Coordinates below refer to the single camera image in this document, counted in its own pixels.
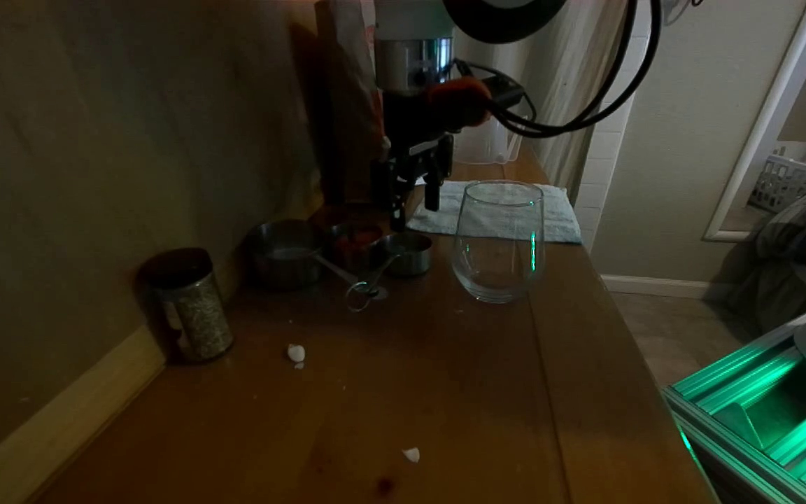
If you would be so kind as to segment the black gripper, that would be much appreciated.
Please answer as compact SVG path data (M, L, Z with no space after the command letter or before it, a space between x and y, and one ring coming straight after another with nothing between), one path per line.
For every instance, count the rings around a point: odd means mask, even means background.
M452 78L420 92L382 92L382 134L392 153L407 150L416 143L486 120L488 89L481 78ZM424 209L439 209L439 187L444 171L430 157L424 169ZM404 227L404 184L389 174L382 183L389 227Z

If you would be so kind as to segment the green lit aluminium robot base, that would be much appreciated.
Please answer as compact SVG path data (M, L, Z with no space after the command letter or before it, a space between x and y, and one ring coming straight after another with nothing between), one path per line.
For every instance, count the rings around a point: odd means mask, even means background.
M806 313L663 397L722 504L806 504Z

